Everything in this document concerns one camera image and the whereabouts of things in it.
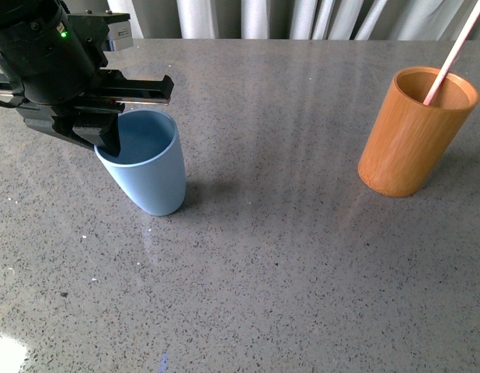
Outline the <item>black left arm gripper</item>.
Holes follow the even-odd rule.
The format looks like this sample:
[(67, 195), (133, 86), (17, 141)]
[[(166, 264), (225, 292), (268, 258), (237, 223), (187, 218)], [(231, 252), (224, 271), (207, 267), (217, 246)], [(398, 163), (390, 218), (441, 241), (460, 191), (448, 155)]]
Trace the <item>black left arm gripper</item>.
[(165, 104), (173, 80), (131, 80), (105, 53), (132, 46), (130, 15), (68, 10), (14, 12), (14, 107), (45, 134), (77, 134), (120, 154), (122, 103)]

